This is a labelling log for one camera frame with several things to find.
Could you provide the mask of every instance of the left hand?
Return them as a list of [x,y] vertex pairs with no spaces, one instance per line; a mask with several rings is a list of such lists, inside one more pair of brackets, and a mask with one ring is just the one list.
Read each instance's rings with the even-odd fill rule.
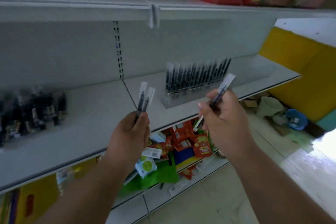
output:
[[148,143],[150,133],[148,114],[141,113],[134,124],[136,115],[136,111],[131,112],[119,122],[111,135],[104,156],[111,167],[125,172],[123,174],[125,178],[134,170],[135,163]]

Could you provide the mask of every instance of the forearm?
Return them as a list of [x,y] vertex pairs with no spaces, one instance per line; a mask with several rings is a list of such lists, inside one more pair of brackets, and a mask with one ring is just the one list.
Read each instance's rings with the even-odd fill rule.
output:
[[37,224],[103,224],[127,174],[103,158],[83,178],[74,181]]
[[231,163],[260,224],[335,223],[257,145]]

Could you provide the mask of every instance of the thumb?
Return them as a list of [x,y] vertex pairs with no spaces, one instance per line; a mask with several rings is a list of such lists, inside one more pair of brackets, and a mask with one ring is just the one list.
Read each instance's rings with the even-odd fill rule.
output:
[[148,114],[146,112],[142,112],[132,130],[144,134],[148,124]]
[[203,102],[198,103],[199,107],[199,113],[203,115],[204,120],[207,122],[208,128],[211,129],[211,127],[218,123],[220,120],[219,117],[213,112],[213,110]]

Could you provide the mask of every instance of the green bag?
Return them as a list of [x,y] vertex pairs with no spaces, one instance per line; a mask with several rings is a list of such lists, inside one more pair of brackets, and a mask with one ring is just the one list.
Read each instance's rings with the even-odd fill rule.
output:
[[124,185],[119,192],[120,196],[125,196],[130,192],[144,190],[158,183],[176,183],[179,176],[176,173],[174,156],[168,153],[169,160],[156,163],[157,170],[147,175],[144,179],[137,175],[128,184]]

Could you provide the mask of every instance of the hand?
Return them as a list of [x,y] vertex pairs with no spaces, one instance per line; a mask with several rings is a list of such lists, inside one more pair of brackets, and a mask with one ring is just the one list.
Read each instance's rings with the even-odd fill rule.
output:
[[[212,90],[207,97],[213,99],[218,90]],[[199,115],[203,115],[204,130],[209,130],[211,139],[230,161],[249,152],[256,144],[251,135],[245,110],[236,95],[228,90],[213,111],[207,103],[198,103]]]
[[111,135],[107,147],[106,159],[112,167],[125,172],[126,176],[134,170],[135,163],[141,157],[149,138],[148,114],[141,113],[136,124],[134,124],[137,112],[126,115],[117,125]]

